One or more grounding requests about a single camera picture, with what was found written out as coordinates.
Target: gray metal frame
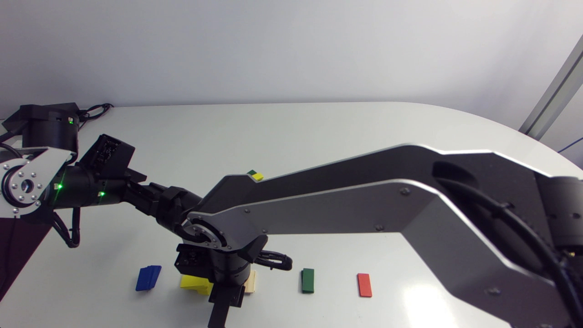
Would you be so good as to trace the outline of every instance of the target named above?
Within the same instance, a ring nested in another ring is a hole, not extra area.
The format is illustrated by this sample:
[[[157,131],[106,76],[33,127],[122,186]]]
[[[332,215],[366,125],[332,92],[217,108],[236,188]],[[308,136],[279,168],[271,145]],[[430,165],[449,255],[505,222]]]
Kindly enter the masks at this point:
[[[568,324],[554,282],[510,262],[446,196],[413,180],[246,204],[217,214],[191,212],[188,218],[216,228],[227,245],[203,247],[222,250],[240,249],[262,233],[400,232],[457,298],[516,327]],[[186,230],[194,225],[184,223]]]
[[[540,140],[583,84],[583,36],[519,131]]]

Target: table surface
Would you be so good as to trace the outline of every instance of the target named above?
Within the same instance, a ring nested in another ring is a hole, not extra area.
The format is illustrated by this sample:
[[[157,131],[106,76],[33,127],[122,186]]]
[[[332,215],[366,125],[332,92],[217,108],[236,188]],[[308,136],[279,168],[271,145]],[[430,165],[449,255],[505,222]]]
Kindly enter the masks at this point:
[[[549,175],[583,177],[517,131],[415,103],[115,108],[87,123],[80,151],[101,133],[136,147],[130,167],[148,182],[201,196],[227,174],[275,177],[403,143],[489,149]],[[178,237],[128,204],[83,209],[81,229],[74,250],[48,234],[0,303],[0,327],[206,327],[212,304],[178,287]],[[291,256],[294,269],[254,266],[256,293],[231,308],[227,327],[508,327],[448,294],[397,233],[270,236],[266,249]],[[162,266],[156,287],[136,292],[148,265]],[[304,267],[315,269],[314,294],[300,292]],[[372,298],[358,297],[357,273],[370,274]]]

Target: yellow block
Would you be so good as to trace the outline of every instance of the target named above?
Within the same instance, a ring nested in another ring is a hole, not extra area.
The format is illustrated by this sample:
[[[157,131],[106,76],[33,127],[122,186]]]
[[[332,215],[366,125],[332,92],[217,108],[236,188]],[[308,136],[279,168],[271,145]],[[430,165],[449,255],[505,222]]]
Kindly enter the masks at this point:
[[[257,181],[261,181],[263,180],[263,175],[261,173],[256,173],[254,175],[252,175],[253,179],[257,180]]]
[[[183,275],[180,280],[180,288],[193,289],[201,295],[210,295],[213,284],[207,278]]]
[[[255,292],[255,279],[257,278],[257,271],[251,270],[249,272],[249,278],[243,286],[245,286],[245,294],[251,294]]]

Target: green block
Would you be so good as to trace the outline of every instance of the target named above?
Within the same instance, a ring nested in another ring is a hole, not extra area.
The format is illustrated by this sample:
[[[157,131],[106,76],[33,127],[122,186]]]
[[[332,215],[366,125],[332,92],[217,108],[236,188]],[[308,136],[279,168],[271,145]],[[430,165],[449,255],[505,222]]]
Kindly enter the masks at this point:
[[[301,271],[301,292],[314,293],[314,269],[304,268]]]

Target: screw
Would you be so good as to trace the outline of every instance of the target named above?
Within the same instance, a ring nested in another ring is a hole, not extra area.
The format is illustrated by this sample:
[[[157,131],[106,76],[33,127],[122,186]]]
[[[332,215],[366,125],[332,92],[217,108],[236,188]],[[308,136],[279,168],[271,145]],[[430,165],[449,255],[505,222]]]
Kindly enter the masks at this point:
[[[502,291],[496,287],[490,287],[486,289],[484,292],[486,292],[486,294],[490,296],[500,296],[500,294],[502,294]]]
[[[411,190],[409,188],[401,188],[399,189],[399,194],[403,195],[403,196],[408,196],[411,193]]]

